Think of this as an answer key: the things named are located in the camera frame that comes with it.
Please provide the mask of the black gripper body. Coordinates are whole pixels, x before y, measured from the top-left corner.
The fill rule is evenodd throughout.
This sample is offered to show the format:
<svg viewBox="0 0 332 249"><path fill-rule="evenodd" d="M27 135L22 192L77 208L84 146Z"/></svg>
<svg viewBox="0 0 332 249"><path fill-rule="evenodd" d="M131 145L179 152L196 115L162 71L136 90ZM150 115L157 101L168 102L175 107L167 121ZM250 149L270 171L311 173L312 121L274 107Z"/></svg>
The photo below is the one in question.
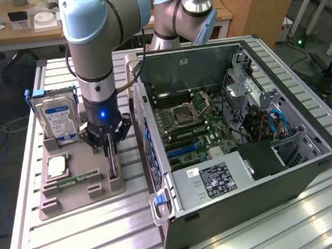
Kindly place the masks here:
<svg viewBox="0 0 332 249"><path fill-rule="evenodd" d="M117 95L115 92L108 99L101 102L83 98L87 120L94 126L101 127L105 132L115 132L121 119Z"/></svg>

